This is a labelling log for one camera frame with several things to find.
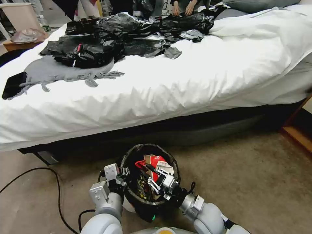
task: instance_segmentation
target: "bed frame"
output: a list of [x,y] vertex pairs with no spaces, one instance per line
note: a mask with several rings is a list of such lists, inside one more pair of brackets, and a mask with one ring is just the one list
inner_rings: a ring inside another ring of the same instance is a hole
[[161,146],[187,146],[208,142],[252,127],[279,129],[300,106],[293,104],[264,105],[217,110],[140,126],[76,137],[49,144],[22,148],[23,154],[33,153],[47,165],[58,163],[63,155],[92,145],[123,148],[126,152],[135,144],[154,143]]

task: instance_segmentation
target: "black trash can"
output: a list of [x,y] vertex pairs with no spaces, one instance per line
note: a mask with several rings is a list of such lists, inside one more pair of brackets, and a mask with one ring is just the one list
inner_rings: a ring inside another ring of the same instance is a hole
[[168,201],[161,195],[157,200],[149,201],[139,197],[135,191],[137,190],[137,180],[141,171],[135,166],[137,161],[142,160],[144,155],[160,155],[166,162],[173,167],[175,179],[180,182],[180,171],[174,157],[160,146],[155,144],[138,144],[132,147],[126,155],[123,156],[120,169],[128,167],[130,171],[130,179],[124,189],[126,199],[133,205],[136,213],[140,218],[147,222],[154,220],[155,216],[165,212]]

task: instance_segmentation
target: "wooden nightstand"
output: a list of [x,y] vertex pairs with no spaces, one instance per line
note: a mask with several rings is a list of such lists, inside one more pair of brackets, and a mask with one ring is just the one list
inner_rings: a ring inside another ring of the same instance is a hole
[[6,48],[7,51],[17,50],[17,49],[32,49],[35,46],[41,44],[49,35],[45,32],[45,37],[38,41],[38,42],[31,42],[31,43],[24,43],[24,44],[16,44],[11,40],[6,40],[3,42],[3,46]]
[[285,122],[281,133],[312,154],[312,95]]

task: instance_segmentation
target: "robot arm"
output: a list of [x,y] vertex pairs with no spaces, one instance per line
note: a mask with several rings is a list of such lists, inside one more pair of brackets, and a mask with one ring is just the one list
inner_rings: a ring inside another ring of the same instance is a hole
[[96,206],[95,216],[81,230],[81,234],[122,234],[123,175],[116,164],[104,168],[106,180],[94,184],[89,190]]
[[212,203],[204,203],[200,196],[189,194],[179,207],[183,214],[193,222],[198,234],[250,234],[241,226],[226,218]]
[[[164,198],[182,210],[183,214],[193,222],[198,234],[249,234],[244,228],[226,218],[220,209],[205,203],[201,196],[186,193],[170,173],[147,165],[151,171],[159,174],[157,183],[149,180],[149,185]],[[96,205],[95,216],[83,227],[81,234],[122,234],[121,215],[123,204],[124,176],[128,171],[119,172],[116,164],[104,168],[106,180],[94,184],[90,196]]]

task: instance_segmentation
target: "white duvet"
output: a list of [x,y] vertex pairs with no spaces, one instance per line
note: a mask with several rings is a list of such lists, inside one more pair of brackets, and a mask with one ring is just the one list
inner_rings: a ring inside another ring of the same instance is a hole
[[[46,44],[0,68],[0,93]],[[47,85],[50,92],[35,85],[27,95],[0,99],[0,151],[181,115],[300,101],[312,86],[312,66],[306,60],[291,70],[312,52],[312,5],[218,20],[202,42],[174,46],[182,51],[175,60],[127,56],[113,67],[125,75],[97,80],[96,88],[57,81]]]

